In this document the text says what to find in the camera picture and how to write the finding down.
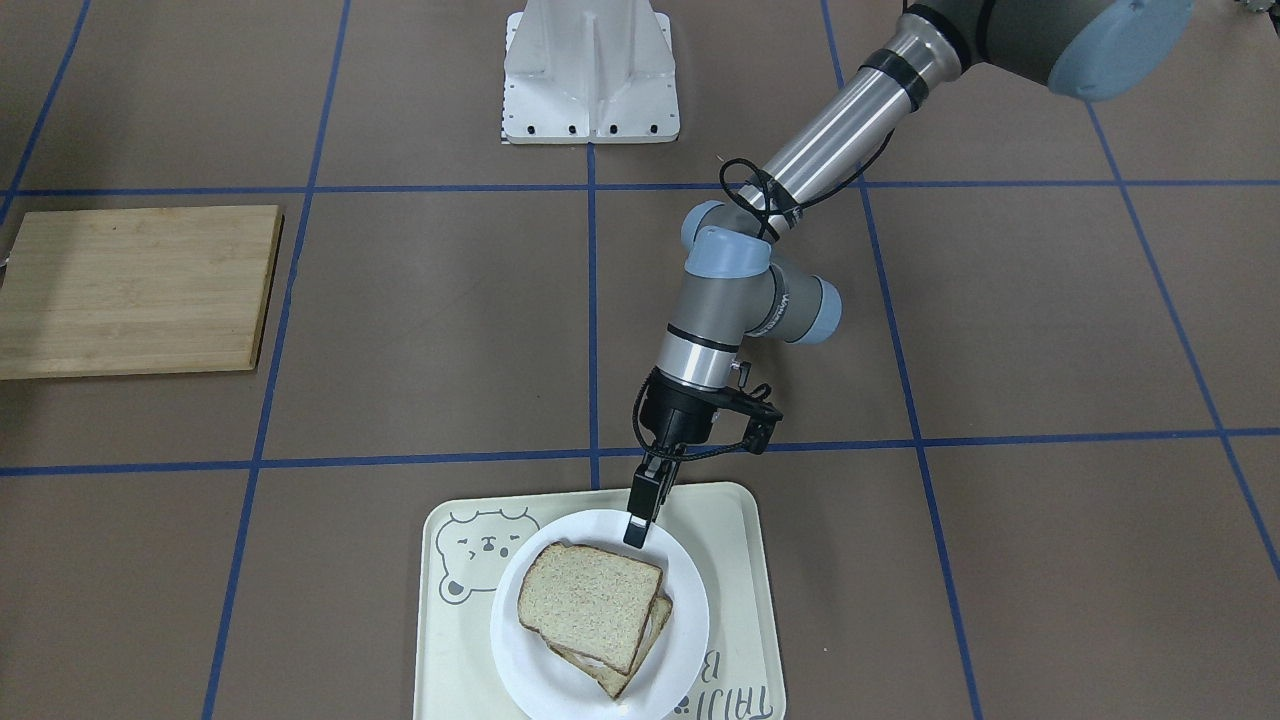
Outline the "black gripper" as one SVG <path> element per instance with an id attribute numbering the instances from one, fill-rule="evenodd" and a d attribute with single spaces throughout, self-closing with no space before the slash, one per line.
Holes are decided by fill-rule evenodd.
<path id="1" fill-rule="evenodd" d="M 690 445 L 703 445 L 710 436 L 723 389 L 708 389 L 678 382 L 660 369 L 650 370 L 637 397 L 636 428 L 653 433 L 637 465 L 628 493 L 630 519 L 623 542 L 643 550 L 677 477 L 677 461 Z"/>

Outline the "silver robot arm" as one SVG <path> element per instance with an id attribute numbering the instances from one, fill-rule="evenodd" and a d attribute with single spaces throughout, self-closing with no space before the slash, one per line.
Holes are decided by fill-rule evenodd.
<path id="1" fill-rule="evenodd" d="M 988 64 L 1085 102 L 1146 78 L 1190 22 L 1189 1 L 916 1 L 817 117 L 769 161 L 749 163 L 724 200 L 695 206 L 681 227 L 684 283 L 654 368 L 634 406 L 643 460 L 623 542 L 640 550 L 685 462 L 699 460 L 719 413 L 746 418 L 732 451 L 765 451 L 782 415 L 732 386 L 746 378 L 746 338 L 817 345 L 842 314 L 838 291 L 777 251 L 803 214 L 855 182 L 896 127 L 931 94 Z"/>

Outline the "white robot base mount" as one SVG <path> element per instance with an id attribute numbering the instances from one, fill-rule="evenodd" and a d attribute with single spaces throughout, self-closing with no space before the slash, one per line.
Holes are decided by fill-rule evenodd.
<path id="1" fill-rule="evenodd" d="M 504 41 L 503 142 L 680 137 L 672 24 L 649 1 L 529 1 L 507 17 Z"/>

